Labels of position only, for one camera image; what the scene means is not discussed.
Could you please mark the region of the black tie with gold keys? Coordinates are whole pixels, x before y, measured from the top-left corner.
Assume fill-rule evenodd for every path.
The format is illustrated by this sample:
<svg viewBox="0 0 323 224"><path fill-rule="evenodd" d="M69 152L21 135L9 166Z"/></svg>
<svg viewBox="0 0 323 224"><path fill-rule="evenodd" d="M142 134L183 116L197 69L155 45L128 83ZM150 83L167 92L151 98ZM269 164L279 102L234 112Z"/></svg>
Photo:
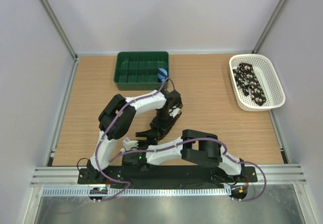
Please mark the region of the black tie with gold keys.
<svg viewBox="0 0 323 224"><path fill-rule="evenodd" d="M172 106L171 108L173 108L173 107L179 107L181 109L181 114L182 114L182 107L183 107L182 103L177 103L176 105ZM169 109L168 110L165 110L165 109L158 110L158 112L160 112L160 114L157 115L157 124L156 124L157 132L158 132L158 141L162 140L169 133L169 131L175 125L178 118L181 116L181 114L180 114L180 115L177 115L175 118L170 117L169 116Z"/></svg>

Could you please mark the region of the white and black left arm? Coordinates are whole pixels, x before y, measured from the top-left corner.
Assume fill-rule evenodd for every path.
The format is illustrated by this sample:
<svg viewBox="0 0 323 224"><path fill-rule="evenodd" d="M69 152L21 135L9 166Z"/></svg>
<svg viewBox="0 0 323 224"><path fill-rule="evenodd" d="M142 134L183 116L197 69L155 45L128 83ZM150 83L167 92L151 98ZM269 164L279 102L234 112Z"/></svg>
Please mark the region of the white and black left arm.
<svg viewBox="0 0 323 224"><path fill-rule="evenodd" d="M99 115L99 140L96 150L87 162L86 177L100 184L106 180L106 168L117 141L128 132L133 119L147 111L156 110L156 116L150 122L150 129L137 132L137 137L145 137L152 144L163 139L180 117L183 107L181 94L173 90L154 90L137 97L115 95Z"/></svg>

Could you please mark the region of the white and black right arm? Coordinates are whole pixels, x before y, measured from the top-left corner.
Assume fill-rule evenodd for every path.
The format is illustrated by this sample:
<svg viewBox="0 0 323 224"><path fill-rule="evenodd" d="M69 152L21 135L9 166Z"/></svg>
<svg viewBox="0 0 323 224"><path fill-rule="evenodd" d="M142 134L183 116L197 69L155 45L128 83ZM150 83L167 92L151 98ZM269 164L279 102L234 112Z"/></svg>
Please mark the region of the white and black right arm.
<svg viewBox="0 0 323 224"><path fill-rule="evenodd" d="M168 143L139 141L137 147L126 150L122 167L127 171L154 171L166 161L182 159L208 169L223 182L246 181L241 159L229 154L227 146L214 134L184 130L182 136Z"/></svg>

